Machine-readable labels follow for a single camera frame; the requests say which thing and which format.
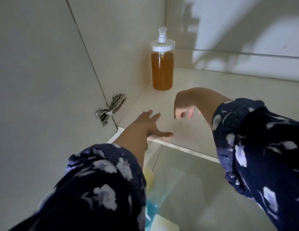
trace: cabinet hinge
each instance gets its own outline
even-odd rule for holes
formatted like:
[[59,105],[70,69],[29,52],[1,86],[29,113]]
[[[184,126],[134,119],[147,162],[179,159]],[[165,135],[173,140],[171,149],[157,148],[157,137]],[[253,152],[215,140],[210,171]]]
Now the cabinet hinge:
[[120,94],[115,93],[112,98],[113,101],[110,109],[99,109],[96,112],[96,116],[99,119],[102,126],[108,124],[107,120],[109,119],[109,116],[114,115],[121,108],[121,106],[127,99],[126,95],[121,93]]

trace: cabinet shelf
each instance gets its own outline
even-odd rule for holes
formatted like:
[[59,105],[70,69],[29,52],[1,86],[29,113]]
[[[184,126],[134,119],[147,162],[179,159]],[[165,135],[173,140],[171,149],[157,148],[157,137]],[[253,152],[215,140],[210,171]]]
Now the cabinet shelf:
[[161,113],[157,121],[158,129],[174,133],[173,138],[155,142],[218,162],[212,131],[197,110],[191,120],[173,118],[176,94],[192,87],[207,87],[231,99],[261,99],[270,111],[299,121],[299,82],[175,68],[173,88],[157,91],[152,84],[148,85],[118,126],[126,128],[143,111],[152,109],[153,113]]

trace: white pump head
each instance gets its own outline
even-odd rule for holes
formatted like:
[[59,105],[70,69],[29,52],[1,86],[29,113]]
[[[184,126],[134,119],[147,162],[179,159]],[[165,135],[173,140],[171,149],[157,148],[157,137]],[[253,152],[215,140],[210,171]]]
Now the white pump head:
[[160,27],[159,28],[159,43],[165,43],[167,40],[167,34],[166,34],[167,28],[166,27]]

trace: navy floral sleeve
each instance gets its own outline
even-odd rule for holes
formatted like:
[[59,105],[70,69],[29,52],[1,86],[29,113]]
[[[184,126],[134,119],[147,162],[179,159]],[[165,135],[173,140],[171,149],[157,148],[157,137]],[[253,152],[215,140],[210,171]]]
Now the navy floral sleeve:
[[221,104],[213,135],[225,178],[279,231],[299,230],[299,122],[239,98]]
[[69,158],[40,208],[11,230],[144,230],[146,181],[134,155],[97,144]]

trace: pump dispenser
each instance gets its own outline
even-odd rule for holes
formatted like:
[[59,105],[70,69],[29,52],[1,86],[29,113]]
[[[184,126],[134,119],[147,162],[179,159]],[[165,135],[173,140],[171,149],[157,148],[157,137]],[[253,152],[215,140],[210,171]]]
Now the pump dispenser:
[[156,90],[173,86],[175,41],[167,39],[167,28],[159,28],[158,40],[151,42],[152,85]]

